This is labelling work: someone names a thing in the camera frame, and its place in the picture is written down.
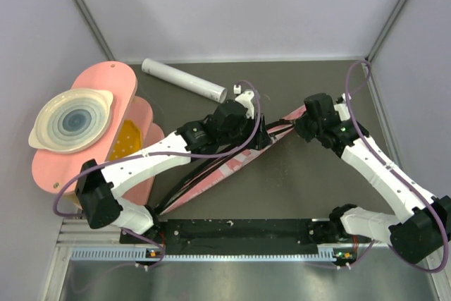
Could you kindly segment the white shuttlecock tube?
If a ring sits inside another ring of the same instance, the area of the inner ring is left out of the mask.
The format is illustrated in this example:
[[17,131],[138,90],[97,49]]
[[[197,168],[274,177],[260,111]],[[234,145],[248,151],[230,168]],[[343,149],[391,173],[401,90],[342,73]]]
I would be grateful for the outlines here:
[[226,100],[225,87],[152,59],[143,60],[142,71],[212,101],[223,103]]

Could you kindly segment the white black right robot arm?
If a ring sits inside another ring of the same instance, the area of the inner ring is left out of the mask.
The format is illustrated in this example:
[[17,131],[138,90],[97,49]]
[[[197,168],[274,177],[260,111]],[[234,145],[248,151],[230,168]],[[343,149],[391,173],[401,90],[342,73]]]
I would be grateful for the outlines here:
[[436,197],[402,172],[377,146],[368,131],[352,120],[343,98],[319,93],[304,100],[295,121],[297,134],[318,140],[360,173],[388,203],[392,214],[353,204],[329,215],[330,236],[339,242],[361,235],[391,246],[403,260],[417,264],[450,241],[450,197]]

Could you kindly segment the pink racket cover bag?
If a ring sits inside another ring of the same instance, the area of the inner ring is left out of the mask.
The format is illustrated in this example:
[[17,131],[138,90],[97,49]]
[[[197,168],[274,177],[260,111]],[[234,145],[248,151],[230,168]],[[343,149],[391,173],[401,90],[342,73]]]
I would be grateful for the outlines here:
[[271,137],[271,144],[267,147],[261,150],[244,149],[240,153],[230,155],[226,158],[208,160],[198,166],[181,179],[170,193],[161,200],[156,208],[156,213],[160,215],[167,214],[181,207],[216,184],[232,176],[241,168],[244,168],[291,132],[294,128],[295,119],[301,117],[305,111],[305,107],[301,106],[282,119],[268,124],[266,127]]

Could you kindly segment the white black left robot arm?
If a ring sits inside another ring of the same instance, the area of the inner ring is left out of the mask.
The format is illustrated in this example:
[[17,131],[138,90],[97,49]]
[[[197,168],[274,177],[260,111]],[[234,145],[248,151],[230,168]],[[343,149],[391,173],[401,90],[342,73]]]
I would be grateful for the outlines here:
[[78,202],[92,229],[127,228],[145,242],[159,236],[160,226],[150,208],[124,198],[147,179],[197,159],[227,156],[225,148],[249,144],[261,121],[259,100],[252,91],[220,104],[206,118],[191,121],[162,141],[119,160],[82,165],[75,187]]

